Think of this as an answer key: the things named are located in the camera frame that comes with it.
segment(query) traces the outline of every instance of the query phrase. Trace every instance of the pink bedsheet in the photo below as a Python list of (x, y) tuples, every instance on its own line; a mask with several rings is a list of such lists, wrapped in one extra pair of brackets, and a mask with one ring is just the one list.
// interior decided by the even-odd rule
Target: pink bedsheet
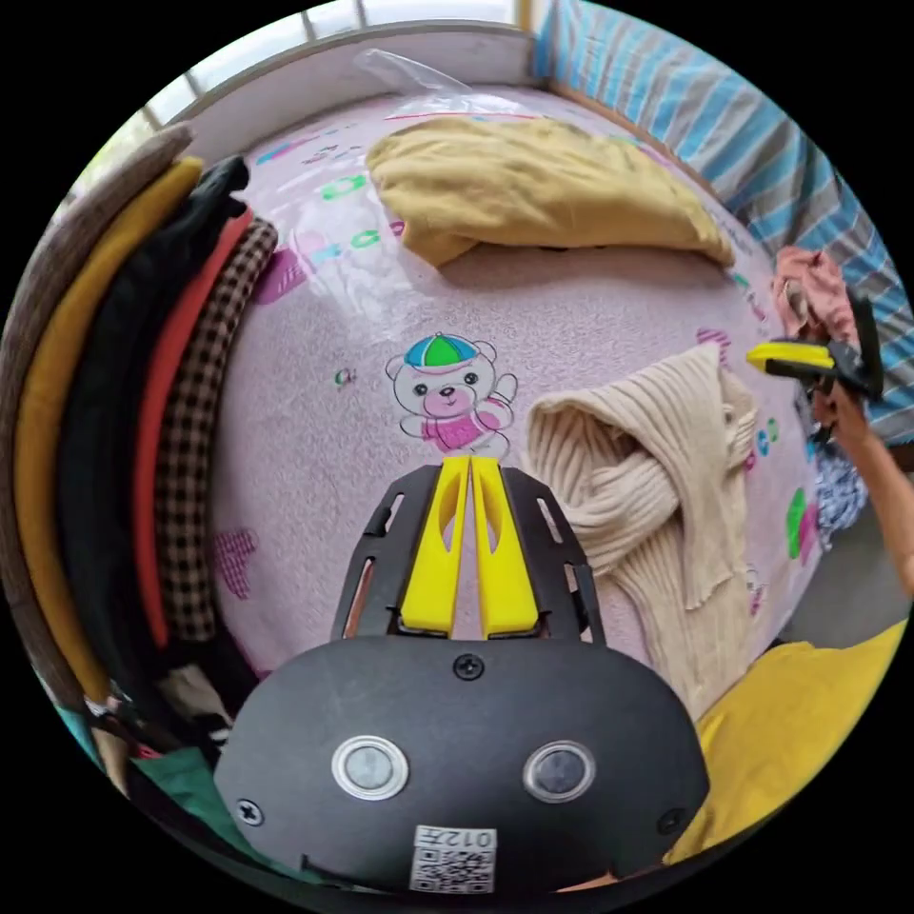
[[(626, 136), (547, 93), (491, 91), (592, 132)], [(365, 172), (367, 148), (405, 123), (387, 119), (401, 103), (335, 111), (248, 159), (248, 200), (276, 224), (281, 248), (238, 334), (217, 432), (212, 522), (229, 629), (265, 672), (321, 644), (350, 552), (395, 477), (460, 444), (517, 466), (527, 408), (539, 395), (603, 385), (715, 339), (760, 409), (747, 469), (753, 586), (745, 600), (760, 653), (820, 555), (809, 526), (814, 466), (793, 387), (745, 364), (747, 349), (781, 332), (765, 254), (696, 187), (734, 241), (733, 270), (662, 250), (479, 247), (439, 273), (401, 248), (402, 224), (381, 207)], [(459, 403), (413, 394), (406, 375), (395, 388), (407, 353), (436, 333), (458, 338), (453, 345), (478, 344), (475, 417), (452, 416)], [(493, 387), (510, 399), (510, 411), (487, 407)], [(802, 530), (795, 557), (790, 523)], [(463, 562), (455, 637), (475, 638), (469, 542)], [(600, 597), (610, 643), (648, 663), (625, 595), (602, 581)]]

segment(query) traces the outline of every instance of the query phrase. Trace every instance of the beige knit sweater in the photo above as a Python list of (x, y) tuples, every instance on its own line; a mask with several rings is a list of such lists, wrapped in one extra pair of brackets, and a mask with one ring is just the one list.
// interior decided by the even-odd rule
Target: beige knit sweater
[(525, 469), (554, 491), (594, 574), (631, 598), (651, 662), (695, 720), (751, 661), (743, 462), (755, 415), (704, 344), (543, 397), (527, 420)]

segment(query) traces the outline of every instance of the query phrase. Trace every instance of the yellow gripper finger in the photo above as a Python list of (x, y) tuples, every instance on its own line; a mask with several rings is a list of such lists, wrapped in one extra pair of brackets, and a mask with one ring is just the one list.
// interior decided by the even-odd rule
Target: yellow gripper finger
[(810, 368), (834, 368), (835, 360), (826, 346), (814, 343), (793, 343), (772, 340), (749, 350), (745, 360), (759, 371), (765, 371), (768, 362), (792, 362)]
[[(448, 638), (453, 631), (468, 484), (469, 458), (446, 457), (400, 607), (406, 628), (441, 633)], [(448, 546), (445, 531), (451, 521), (454, 526)]]
[(473, 457), (470, 465), (483, 637), (532, 631), (539, 612), (498, 461)]

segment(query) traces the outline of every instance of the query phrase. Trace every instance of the mustard yellow cloth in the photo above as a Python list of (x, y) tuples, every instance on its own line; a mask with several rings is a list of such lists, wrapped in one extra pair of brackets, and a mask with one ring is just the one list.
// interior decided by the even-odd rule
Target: mustard yellow cloth
[(905, 623), (854, 647), (775, 647), (698, 724), (711, 789), (670, 864), (755, 825), (805, 787), (863, 714)]
[(16, 523), (38, 604), (86, 695), (102, 704), (108, 676), (94, 656), (70, 596), (57, 550), (54, 469), (60, 423), (92, 317), (114, 274), (196, 186), (200, 159), (173, 165), (111, 223), (51, 316), (23, 386), (16, 419)]
[(546, 118), (439, 117), (368, 152), (403, 244), (434, 267), (479, 242), (694, 250), (725, 267), (729, 242), (695, 192), (631, 143)]

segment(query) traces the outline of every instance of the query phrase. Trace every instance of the teal cloth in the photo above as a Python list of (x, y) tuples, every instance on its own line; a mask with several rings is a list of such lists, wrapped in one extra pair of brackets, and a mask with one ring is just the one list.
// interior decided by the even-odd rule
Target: teal cloth
[(92, 734), (89, 733), (89, 726), (86, 724), (86, 721), (75, 711), (68, 711), (63, 707), (57, 707), (57, 705), (54, 707), (57, 708), (57, 713), (60, 715), (61, 720), (67, 725), (67, 730), (70, 731), (73, 739), (76, 740), (76, 742), (83, 747), (83, 751), (104, 770), (102, 760), (98, 757), (98, 749), (95, 746), (95, 741), (92, 739)]
[(223, 841), (258, 864), (300, 882), (324, 884), (324, 880), (314, 873), (287, 869), (268, 860), (248, 844), (222, 802), (212, 780), (212, 772), (199, 749), (178, 749), (158, 759), (133, 759), (133, 763), (182, 809), (208, 825)]

